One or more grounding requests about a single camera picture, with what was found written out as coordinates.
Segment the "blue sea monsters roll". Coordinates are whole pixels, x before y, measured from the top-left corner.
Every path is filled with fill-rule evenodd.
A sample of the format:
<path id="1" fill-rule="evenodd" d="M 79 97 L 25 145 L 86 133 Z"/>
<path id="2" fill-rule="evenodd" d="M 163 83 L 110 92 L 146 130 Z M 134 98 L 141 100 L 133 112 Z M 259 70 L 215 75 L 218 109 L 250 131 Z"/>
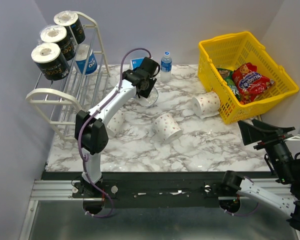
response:
<path id="1" fill-rule="evenodd" d="M 77 64 L 77 70 L 85 75 L 90 75 L 97 70 L 98 64 L 93 52 L 87 44 L 80 44 L 76 53 L 75 62 Z"/>

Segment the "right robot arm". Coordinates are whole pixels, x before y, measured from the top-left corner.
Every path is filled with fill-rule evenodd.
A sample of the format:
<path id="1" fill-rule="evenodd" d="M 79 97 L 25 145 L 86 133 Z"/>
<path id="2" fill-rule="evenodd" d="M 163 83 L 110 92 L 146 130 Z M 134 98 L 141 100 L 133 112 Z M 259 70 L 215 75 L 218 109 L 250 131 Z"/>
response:
<path id="1" fill-rule="evenodd" d="M 220 191 L 226 196 L 247 197 L 279 211 L 288 217 L 289 225 L 300 232 L 300 152 L 292 155 L 286 144 L 287 141 L 300 141 L 300 128 L 297 135 L 292 135 L 294 127 L 278 127 L 257 119 L 251 123 L 240 120 L 238 126 L 243 144 L 265 150 L 264 159 L 270 172 L 277 176 L 277 183 L 290 186 L 293 197 L 280 197 L 231 170 L 226 171 Z"/>

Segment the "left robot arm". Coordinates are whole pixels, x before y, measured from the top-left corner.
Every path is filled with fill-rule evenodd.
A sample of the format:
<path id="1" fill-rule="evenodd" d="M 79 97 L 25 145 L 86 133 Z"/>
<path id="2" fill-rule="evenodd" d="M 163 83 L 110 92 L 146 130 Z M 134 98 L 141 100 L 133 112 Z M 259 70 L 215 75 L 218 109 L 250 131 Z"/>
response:
<path id="1" fill-rule="evenodd" d="M 75 139 L 82 158 L 82 178 L 86 181 L 83 191 L 91 198 L 97 197 L 102 178 L 101 152 L 108 144 L 107 125 L 118 110 L 135 96 L 148 98 L 160 72 L 160 64 L 149 57 L 140 66 L 120 72 L 120 79 L 113 90 L 88 111 L 80 110 L 75 117 Z"/>

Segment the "black roll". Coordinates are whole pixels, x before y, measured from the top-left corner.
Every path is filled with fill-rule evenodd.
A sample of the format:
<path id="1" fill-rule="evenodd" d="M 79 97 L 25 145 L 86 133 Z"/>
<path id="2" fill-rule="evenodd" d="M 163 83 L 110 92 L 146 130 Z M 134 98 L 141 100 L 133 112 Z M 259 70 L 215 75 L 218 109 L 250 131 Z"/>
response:
<path id="1" fill-rule="evenodd" d="M 70 61 L 75 57 L 74 44 L 64 26 L 49 25 L 45 27 L 40 32 L 40 39 L 46 43 L 57 44 L 67 61 Z"/>
<path id="2" fill-rule="evenodd" d="M 71 10 L 59 12 L 54 16 L 53 20 L 57 25 L 66 28 L 67 35 L 75 45 L 79 45 L 85 41 L 84 28 L 76 12 Z"/>
<path id="3" fill-rule="evenodd" d="M 69 75 L 70 66 L 56 43 L 39 44 L 32 50 L 31 58 L 47 80 L 59 81 Z"/>

